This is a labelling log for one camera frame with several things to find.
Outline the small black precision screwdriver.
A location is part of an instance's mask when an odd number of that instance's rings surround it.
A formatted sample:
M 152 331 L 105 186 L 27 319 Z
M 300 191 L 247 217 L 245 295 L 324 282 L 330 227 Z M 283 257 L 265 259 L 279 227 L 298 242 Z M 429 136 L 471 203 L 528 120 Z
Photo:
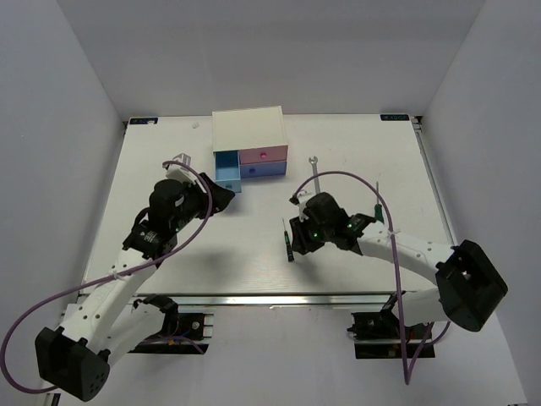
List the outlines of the small black precision screwdriver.
M 285 219 L 282 219 L 282 226 L 283 226 L 283 231 L 284 231 L 283 235 L 284 235 L 284 241 L 285 241 L 286 252 L 287 252 L 287 261 L 292 263 L 295 261 L 295 259 L 294 259 L 292 244 L 289 237 L 289 233 L 287 231 Z

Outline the light blue small drawer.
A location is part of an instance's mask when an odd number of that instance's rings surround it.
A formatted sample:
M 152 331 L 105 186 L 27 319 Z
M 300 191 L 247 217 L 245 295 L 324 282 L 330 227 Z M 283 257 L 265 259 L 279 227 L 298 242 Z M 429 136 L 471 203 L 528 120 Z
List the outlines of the light blue small drawer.
M 217 151 L 215 157 L 215 183 L 234 193 L 242 192 L 242 179 L 238 151 Z

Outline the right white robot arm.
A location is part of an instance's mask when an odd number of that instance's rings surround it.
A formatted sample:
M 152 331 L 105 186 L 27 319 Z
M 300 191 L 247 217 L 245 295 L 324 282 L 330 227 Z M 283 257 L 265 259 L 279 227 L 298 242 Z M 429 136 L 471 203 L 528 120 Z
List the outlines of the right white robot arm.
M 393 293 L 380 310 L 383 330 L 401 337 L 412 326 L 448 321 L 479 332 L 508 293 L 508 286 L 477 243 L 437 244 L 392 233 L 383 222 L 348 215 L 326 192 L 293 197 L 292 249 L 301 255 L 325 244 L 413 272 L 432 283 L 418 292 Z

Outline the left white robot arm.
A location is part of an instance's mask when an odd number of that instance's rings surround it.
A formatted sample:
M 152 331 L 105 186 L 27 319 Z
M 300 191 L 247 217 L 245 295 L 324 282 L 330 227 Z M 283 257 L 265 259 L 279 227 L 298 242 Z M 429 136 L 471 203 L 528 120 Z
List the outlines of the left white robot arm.
M 111 267 L 112 280 L 100 283 L 56 330 L 38 334 L 36 356 L 41 378 L 83 402 L 103 388 L 111 368 L 149 337 L 170 337 L 179 326 L 178 304 L 152 294 L 134 300 L 139 287 L 178 244 L 178 233 L 193 219 L 227 208 L 235 193 L 205 173 L 172 176 L 155 184 L 149 205 L 136 217 Z

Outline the purple-blue wide drawer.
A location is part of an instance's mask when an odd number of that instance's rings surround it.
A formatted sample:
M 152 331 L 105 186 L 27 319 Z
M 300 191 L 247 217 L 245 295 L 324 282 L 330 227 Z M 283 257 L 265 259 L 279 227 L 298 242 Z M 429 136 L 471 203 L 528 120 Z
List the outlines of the purple-blue wide drawer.
M 287 172 L 287 162 L 279 161 L 241 164 L 239 169 L 241 178 L 283 176 Z

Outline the white drawer cabinet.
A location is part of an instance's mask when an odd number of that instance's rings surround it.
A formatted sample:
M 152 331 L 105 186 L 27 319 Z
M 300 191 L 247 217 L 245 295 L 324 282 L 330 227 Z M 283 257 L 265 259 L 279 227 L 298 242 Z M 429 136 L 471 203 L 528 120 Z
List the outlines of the white drawer cabinet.
M 281 106 L 215 111 L 211 117 L 214 152 L 287 144 Z

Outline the silver combination wrench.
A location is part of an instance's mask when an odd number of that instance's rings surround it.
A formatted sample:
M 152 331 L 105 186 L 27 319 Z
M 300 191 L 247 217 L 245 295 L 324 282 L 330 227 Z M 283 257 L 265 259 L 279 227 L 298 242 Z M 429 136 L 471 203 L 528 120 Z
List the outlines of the silver combination wrench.
M 318 195 L 321 192 L 320 189 L 320 180 L 318 176 L 318 157 L 312 156 L 309 158 L 309 163 L 312 167 L 312 173 L 313 173 L 313 181 L 314 181 L 314 191 Z

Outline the pink drawer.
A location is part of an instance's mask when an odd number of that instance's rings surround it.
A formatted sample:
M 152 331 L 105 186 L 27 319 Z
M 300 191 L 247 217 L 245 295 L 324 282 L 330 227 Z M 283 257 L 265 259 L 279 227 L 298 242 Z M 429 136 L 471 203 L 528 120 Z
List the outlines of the pink drawer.
M 287 145 L 257 147 L 238 151 L 241 165 L 286 161 Z

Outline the blue label sticker left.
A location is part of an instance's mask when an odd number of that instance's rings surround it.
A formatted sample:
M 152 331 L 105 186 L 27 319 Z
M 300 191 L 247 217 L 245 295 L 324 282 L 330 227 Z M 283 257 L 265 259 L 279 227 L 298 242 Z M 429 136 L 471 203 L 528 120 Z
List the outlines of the blue label sticker left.
M 128 121 L 129 125 L 154 125 L 157 124 L 158 118 L 131 118 Z

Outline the blue label sticker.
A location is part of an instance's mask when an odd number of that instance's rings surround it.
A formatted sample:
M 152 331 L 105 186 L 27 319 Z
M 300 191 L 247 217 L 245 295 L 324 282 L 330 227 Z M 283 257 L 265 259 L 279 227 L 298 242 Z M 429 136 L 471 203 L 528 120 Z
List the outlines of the blue label sticker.
M 128 121 L 129 125 L 154 125 L 157 124 L 158 118 L 131 118 Z
M 388 113 L 388 114 L 381 114 L 380 119 L 382 121 L 409 121 L 410 118 L 407 114 L 395 114 L 395 113 Z

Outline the blue label sticker right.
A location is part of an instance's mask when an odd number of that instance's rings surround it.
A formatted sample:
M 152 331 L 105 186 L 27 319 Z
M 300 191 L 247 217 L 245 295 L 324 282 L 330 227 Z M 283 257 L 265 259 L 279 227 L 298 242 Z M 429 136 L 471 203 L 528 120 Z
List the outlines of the blue label sticker right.
M 407 114 L 395 114 L 395 113 L 388 113 L 388 114 L 381 114 L 380 119 L 382 121 L 409 121 L 410 118 Z

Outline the green handled screwdriver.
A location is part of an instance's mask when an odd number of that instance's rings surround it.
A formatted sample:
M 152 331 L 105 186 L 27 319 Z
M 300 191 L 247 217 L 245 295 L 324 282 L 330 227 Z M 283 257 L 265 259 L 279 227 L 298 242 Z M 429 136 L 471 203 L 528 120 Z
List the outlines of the green handled screwdriver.
M 380 201 L 379 182 L 376 182 L 375 189 L 376 189 L 376 202 L 374 205 L 374 218 L 378 222 L 384 223 L 385 219 L 383 215 L 383 206 L 381 205 L 381 201 Z

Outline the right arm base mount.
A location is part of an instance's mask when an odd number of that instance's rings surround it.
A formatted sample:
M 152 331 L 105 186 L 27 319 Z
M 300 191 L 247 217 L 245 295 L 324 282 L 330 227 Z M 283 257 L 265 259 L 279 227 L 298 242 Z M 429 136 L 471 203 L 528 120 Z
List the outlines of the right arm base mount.
M 356 312 L 351 316 L 352 325 L 347 329 L 347 335 L 353 340 L 355 359 L 400 359 L 402 357 L 398 329 L 385 325 L 379 313 Z M 426 327 L 423 324 L 406 327 L 408 359 L 413 359 L 426 333 Z M 430 333 L 419 353 L 419 358 L 435 358 L 434 348 L 428 345 L 431 338 Z

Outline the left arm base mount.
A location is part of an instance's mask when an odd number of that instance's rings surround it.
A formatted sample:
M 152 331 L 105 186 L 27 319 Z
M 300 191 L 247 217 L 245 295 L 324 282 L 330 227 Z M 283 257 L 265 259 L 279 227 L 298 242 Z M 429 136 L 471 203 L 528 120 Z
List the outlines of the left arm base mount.
M 141 305 L 152 305 L 163 315 L 162 328 L 140 342 L 131 354 L 196 354 L 204 355 L 209 347 L 214 326 L 210 310 L 190 310 L 180 307 L 172 298 L 153 294 L 136 299 L 132 312 Z

